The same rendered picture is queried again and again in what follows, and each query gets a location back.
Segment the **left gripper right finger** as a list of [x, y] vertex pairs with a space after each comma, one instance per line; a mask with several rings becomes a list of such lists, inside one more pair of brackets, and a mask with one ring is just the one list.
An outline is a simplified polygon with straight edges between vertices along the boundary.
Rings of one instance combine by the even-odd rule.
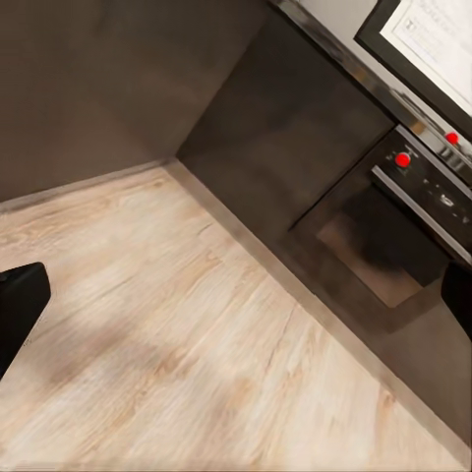
[[472, 265], [449, 263], [443, 275], [441, 296], [465, 333], [472, 337]]

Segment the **poster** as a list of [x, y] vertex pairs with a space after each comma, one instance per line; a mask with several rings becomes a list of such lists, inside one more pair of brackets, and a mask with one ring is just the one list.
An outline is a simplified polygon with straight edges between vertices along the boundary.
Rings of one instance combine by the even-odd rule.
[[353, 39], [472, 145], [472, 0], [379, 0]]

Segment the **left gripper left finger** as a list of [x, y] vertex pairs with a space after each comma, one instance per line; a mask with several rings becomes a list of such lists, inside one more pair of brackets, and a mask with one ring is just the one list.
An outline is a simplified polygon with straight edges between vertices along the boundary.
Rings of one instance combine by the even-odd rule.
[[43, 262], [0, 272], [0, 379], [51, 299]]

